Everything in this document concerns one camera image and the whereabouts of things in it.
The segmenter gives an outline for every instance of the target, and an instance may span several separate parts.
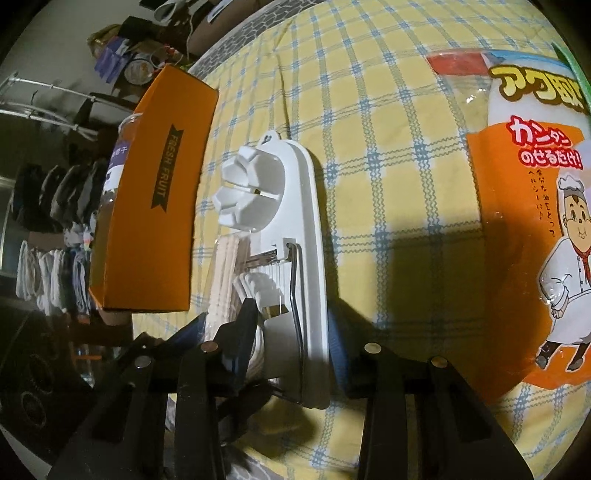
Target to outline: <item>white towel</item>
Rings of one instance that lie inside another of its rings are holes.
[[[42,290],[41,272],[34,249],[29,249],[26,241],[21,244],[17,269],[17,297],[31,300]]]
[[[64,291],[61,285],[61,271],[64,267],[64,256],[65,252],[63,250],[53,250],[51,252],[53,254],[53,268],[51,269],[51,279],[50,279],[50,291],[49,291],[49,300],[51,304],[61,311],[66,311],[66,299],[64,298]]]
[[[53,269],[53,253],[37,252],[37,259],[39,262],[39,270],[41,272],[41,284],[43,286],[40,295],[37,297],[37,306],[45,315],[51,315],[54,312],[53,306],[50,302],[51,291],[51,271]]]

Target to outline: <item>purple label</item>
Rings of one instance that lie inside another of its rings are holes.
[[[118,142],[113,149],[111,154],[111,160],[109,161],[109,169],[123,165],[127,160],[127,154],[129,153],[129,145],[131,142],[122,141]]]

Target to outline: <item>chef cartoon character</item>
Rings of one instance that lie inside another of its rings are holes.
[[[583,365],[591,342],[591,219],[580,180],[571,175],[560,177],[558,189],[564,199],[562,222],[566,235],[550,252],[539,276],[553,322],[535,363],[545,369],[560,345],[575,345],[577,351],[567,367],[573,372]]]

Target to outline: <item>chef hat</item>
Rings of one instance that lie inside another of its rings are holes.
[[[575,180],[571,175],[559,178],[558,188],[562,190],[564,198],[576,196],[582,199],[585,203],[587,203],[585,195],[583,194],[583,192],[585,191],[583,182],[580,180]]]

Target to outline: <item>yellow plaid fabric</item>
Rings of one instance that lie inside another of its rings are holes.
[[[197,195],[191,311],[136,315],[136,334],[167,338],[199,312],[220,233],[210,201],[220,165],[275,129],[316,163],[329,294],[400,355],[443,353],[471,378],[486,359],[470,119],[424,56],[466,47],[554,56],[552,41],[561,40],[527,0],[334,0],[260,35],[206,79],[220,99]],[[521,384],[493,410],[542,478],[590,404],[590,384]],[[337,394],[325,411],[273,401],[242,446],[286,478],[352,478],[363,408]]]

